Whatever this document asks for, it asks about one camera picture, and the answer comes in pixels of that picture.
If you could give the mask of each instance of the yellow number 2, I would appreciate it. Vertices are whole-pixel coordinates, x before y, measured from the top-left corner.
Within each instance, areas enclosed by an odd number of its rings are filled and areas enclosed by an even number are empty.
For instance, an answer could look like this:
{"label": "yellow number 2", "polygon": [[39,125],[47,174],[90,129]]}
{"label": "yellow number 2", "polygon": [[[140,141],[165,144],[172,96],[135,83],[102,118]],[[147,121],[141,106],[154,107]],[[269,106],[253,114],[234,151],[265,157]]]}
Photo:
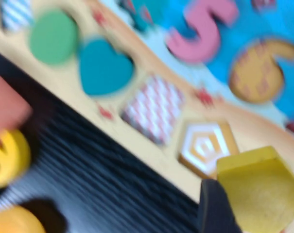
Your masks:
{"label": "yellow number 2", "polygon": [[0,140],[0,188],[4,188],[29,167],[30,147],[18,130],[3,131]]}

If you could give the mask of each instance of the pink number 5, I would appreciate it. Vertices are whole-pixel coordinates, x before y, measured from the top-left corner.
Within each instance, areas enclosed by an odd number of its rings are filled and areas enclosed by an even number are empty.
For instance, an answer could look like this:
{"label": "pink number 5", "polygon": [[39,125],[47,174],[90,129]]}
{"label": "pink number 5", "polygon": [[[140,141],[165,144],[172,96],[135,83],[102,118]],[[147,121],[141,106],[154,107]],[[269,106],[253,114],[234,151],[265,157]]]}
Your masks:
{"label": "pink number 5", "polygon": [[178,59],[188,63],[207,62],[215,55],[220,45],[220,35],[212,15],[227,25],[232,24],[239,10],[232,0],[196,0],[185,18],[200,38],[188,40],[175,29],[168,38],[167,47]]}

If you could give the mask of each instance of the blue and white striped block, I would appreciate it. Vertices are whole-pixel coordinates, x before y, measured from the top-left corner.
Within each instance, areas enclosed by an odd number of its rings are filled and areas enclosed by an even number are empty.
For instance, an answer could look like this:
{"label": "blue and white striped block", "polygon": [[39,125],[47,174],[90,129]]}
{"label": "blue and white striped block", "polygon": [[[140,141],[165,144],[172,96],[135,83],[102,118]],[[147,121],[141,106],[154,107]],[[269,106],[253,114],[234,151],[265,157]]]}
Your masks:
{"label": "blue and white striped block", "polygon": [[4,29],[17,32],[34,22],[31,0],[1,0],[1,19]]}

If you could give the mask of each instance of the green circle block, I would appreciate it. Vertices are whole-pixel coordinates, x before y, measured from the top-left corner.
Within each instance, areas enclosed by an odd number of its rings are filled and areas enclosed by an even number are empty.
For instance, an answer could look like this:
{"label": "green circle block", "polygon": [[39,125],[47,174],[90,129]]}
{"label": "green circle block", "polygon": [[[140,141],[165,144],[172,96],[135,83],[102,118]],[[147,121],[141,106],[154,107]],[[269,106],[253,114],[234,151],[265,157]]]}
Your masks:
{"label": "green circle block", "polygon": [[35,23],[30,34],[30,50],[34,57],[49,65],[68,60],[78,46],[78,27],[65,12],[54,9]]}

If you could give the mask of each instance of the striped square block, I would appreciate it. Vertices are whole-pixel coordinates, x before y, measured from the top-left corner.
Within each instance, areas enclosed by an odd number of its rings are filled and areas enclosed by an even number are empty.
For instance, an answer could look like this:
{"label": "striped square block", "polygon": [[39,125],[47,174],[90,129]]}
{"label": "striped square block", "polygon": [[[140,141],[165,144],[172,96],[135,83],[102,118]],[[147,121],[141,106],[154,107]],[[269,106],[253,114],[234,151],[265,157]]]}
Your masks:
{"label": "striped square block", "polygon": [[180,115],[184,96],[175,85],[152,76],[130,100],[122,119],[158,145],[167,144]]}
{"label": "striped square block", "polygon": [[17,32],[33,24],[31,0],[1,0],[0,6],[4,29]]}
{"label": "striped square block", "polygon": [[18,128],[31,112],[30,105],[0,77],[0,132]]}
{"label": "striped square block", "polygon": [[179,162],[199,176],[216,177],[216,161],[239,153],[226,122],[195,122],[187,125]]}

